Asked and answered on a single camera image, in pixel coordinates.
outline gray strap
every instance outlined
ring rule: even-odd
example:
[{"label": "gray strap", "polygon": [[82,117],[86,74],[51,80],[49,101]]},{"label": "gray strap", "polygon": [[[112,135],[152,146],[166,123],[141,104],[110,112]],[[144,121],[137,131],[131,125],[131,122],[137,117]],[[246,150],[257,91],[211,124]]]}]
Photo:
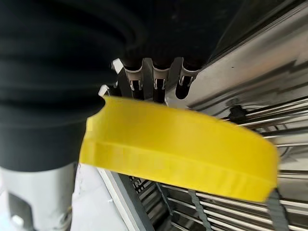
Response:
[{"label": "gray strap", "polygon": [[167,209],[169,211],[169,214],[172,215],[172,209],[170,207],[170,204],[168,203],[168,192],[166,189],[164,189],[163,187],[160,186],[160,183],[156,182],[156,186],[160,192],[160,194],[162,195],[163,201],[165,202],[165,204],[167,205]]},{"label": "gray strap", "polygon": [[276,231],[289,231],[289,222],[284,206],[280,203],[277,189],[273,190],[266,201],[273,227]]},{"label": "gray strap", "polygon": [[211,224],[207,220],[207,216],[204,213],[202,205],[200,204],[199,197],[197,197],[197,195],[196,195],[196,191],[195,190],[188,190],[188,193],[192,197],[192,202],[196,206],[196,211],[198,212],[199,218],[203,222],[203,226],[206,228],[207,231],[212,231]]}]

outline yellow strap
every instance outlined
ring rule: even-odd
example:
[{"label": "yellow strap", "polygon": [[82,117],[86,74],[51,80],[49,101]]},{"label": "yellow strap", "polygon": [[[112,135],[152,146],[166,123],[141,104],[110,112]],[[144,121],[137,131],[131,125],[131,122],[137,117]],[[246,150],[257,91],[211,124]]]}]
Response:
[{"label": "yellow strap", "polygon": [[250,201],[277,186],[277,150],[256,133],[193,111],[105,100],[88,119],[82,163]]}]

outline metal frame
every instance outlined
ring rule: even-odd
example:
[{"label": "metal frame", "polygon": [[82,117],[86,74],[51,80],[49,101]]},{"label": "metal frame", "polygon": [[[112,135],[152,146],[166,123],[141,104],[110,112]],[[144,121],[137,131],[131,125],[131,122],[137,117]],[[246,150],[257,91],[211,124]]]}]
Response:
[{"label": "metal frame", "polygon": [[154,231],[128,176],[98,169],[129,231]]}]

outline black hose end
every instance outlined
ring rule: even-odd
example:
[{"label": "black hose end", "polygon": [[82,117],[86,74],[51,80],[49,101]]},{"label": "black hose end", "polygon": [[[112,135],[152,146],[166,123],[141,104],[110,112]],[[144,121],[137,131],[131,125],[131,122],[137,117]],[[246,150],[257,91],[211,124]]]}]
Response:
[{"label": "black hose end", "polygon": [[156,103],[164,103],[165,89],[153,89],[153,101]]},{"label": "black hose end", "polygon": [[189,89],[190,89],[190,84],[191,84],[191,78],[189,76],[184,76],[184,80],[182,85],[180,85],[180,82],[178,82],[177,84],[177,88],[175,90],[175,95],[177,96],[177,98],[179,100],[183,100],[186,98],[186,96],[189,93]]},{"label": "black hose end", "polygon": [[144,100],[144,94],[143,94],[143,89],[141,90],[132,90],[131,91],[132,96],[136,100]]},{"label": "black hose end", "polygon": [[165,80],[156,79],[153,88],[153,101],[156,103],[165,102]]}]

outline metal grille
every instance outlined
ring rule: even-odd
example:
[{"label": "metal grille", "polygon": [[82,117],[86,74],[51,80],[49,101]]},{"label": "metal grille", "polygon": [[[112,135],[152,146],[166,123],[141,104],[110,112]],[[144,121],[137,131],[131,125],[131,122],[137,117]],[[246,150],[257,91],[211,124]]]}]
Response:
[{"label": "metal grille", "polygon": [[129,179],[156,230],[169,216],[167,205],[158,190],[157,184],[153,181],[138,177],[130,176]]},{"label": "metal grille", "polygon": [[[187,189],[178,188],[169,185],[163,185],[172,191],[188,193]],[[200,199],[200,204],[204,209],[204,213],[208,215],[208,221],[212,230],[232,230],[232,231],[273,231],[273,221],[268,214],[268,208],[265,204],[251,203],[246,201],[237,201],[224,197],[218,197],[206,193],[197,192],[196,195]],[[203,222],[198,218],[198,214],[193,211],[195,205],[185,200],[179,200],[168,197],[168,202],[173,203],[173,214],[179,215],[202,225]],[[302,223],[297,225],[289,225],[292,231],[308,231],[308,204],[301,201],[281,200],[281,204],[286,206],[288,214],[296,214],[302,216]],[[181,230],[190,230],[184,227],[184,224],[172,223],[173,226]],[[202,226],[197,226],[195,230],[205,230]]]},{"label": "metal grille", "polygon": [[[277,148],[292,150],[308,146],[308,97],[299,98],[274,106],[249,111],[239,126],[253,129]],[[307,180],[308,171],[281,170],[280,180]],[[308,203],[291,199],[279,199],[274,193],[266,203],[252,203],[233,200],[206,193],[196,192],[202,206],[196,208],[196,198],[192,203],[189,190],[169,185],[167,203],[172,208],[171,226],[182,231],[308,231]],[[204,216],[210,223],[205,228]]]}]

